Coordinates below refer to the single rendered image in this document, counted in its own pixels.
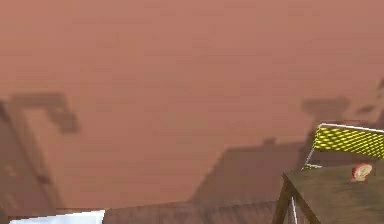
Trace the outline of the red and cream food piece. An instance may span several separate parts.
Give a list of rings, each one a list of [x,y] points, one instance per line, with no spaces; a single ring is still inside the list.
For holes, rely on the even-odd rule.
[[[373,166],[368,163],[362,163],[356,165],[352,169],[352,177],[350,179],[351,182],[363,182],[366,177],[372,172]]]

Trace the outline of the dark wooden table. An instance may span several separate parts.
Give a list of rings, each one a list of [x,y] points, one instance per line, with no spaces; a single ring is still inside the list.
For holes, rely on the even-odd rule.
[[[384,160],[364,182],[351,182],[353,165],[289,171],[271,224],[283,224],[291,198],[310,224],[384,224]]]

